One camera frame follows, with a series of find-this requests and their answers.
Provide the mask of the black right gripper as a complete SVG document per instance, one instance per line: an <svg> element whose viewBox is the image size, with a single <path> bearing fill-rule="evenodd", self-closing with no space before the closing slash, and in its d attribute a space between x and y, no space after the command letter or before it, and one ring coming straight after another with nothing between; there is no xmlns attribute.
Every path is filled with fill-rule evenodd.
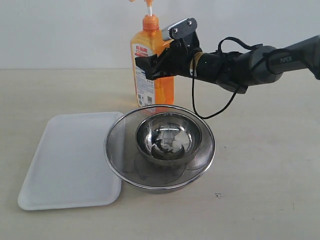
<svg viewBox="0 0 320 240"><path fill-rule="evenodd" d="M138 56L135 65L144 73L147 80L173 76L190 76L190 64L194 54L201 52L196 33L170 42L160 55Z"/></svg>

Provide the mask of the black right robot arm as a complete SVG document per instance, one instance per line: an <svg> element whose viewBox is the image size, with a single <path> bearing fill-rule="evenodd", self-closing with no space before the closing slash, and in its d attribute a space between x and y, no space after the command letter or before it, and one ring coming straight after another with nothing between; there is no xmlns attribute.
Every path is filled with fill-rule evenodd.
<svg viewBox="0 0 320 240"><path fill-rule="evenodd" d="M318 35L284 48L247 45L232 36L228 39L247 52L224 52L220 44L216 51L204 52L194 32L173 40L160 54L136 57L135 64L148 80L183 76L238 94L245 94L251 86L272 84L290 71L308 69L316 79L320 78Z"/></svg>

